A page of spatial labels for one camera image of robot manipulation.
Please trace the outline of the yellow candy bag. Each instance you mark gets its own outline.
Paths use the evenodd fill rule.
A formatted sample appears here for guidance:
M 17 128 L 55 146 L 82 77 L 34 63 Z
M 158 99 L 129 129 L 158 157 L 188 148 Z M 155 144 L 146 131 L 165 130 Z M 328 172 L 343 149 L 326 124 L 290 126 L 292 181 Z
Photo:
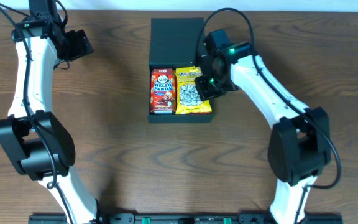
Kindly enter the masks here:
M 196 89 L 195 78 L 200 76 L 202 76 L 202 72 L 198 67 L 176 69 L 176 115 L 212 113 L 212 107 L 209 100 L 202 101 L 198 90 Z

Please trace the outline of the red Hello Panda box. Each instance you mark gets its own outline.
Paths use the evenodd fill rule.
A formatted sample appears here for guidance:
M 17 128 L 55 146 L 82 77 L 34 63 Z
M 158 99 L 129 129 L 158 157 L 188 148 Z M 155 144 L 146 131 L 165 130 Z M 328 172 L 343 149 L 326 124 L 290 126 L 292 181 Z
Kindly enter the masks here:
M 150 78 L 150 113 L 175 114 L 177 107 L 175 70 L 154 69 Z

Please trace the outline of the black gift box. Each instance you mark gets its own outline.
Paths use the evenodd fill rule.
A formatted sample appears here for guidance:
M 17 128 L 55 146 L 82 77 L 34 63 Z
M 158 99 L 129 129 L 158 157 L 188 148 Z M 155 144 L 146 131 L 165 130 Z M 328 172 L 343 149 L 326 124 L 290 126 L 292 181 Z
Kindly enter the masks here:
M 158 68 L 193 66 L 198 34 L 203 27 L 202 17 L 151 18 L 149 73 Z M 213 114 L 152 114 L 149 123 L 209 123 Z

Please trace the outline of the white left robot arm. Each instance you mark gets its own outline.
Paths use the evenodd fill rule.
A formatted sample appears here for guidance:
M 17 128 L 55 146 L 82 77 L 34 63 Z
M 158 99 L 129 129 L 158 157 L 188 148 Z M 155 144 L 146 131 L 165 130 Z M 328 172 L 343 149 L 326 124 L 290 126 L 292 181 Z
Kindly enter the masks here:
M 30 1 L 13 23 L 18 56 L 16 90 L 7 118 L 0 119 L 0 145 L 16 172 L 44 186 L 63 209 L 38 223 L 101 223 L 98 201 L 74 166 L 75 144 L 53 112 L 53 73 L 93 52 L 83 30 L 65 29 L 68 14 L 57 0 Z

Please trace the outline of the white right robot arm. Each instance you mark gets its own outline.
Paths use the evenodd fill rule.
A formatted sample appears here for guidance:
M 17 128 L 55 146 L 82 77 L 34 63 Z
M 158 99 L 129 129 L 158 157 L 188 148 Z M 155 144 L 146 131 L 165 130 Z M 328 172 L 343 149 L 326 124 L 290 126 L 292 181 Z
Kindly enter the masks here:
M 277 177 L 270 214 L 275 223 L 306 220 L 309 189 L 331 160 L 328 115 L 296 99 L 271 74 L 248 42 L 233 44 L 222 29 L 203 40 L 198 57 L 203 72 L 196 89 L 203 101 L 242 90 L 267 120 L 272 132 L 268 162 Z

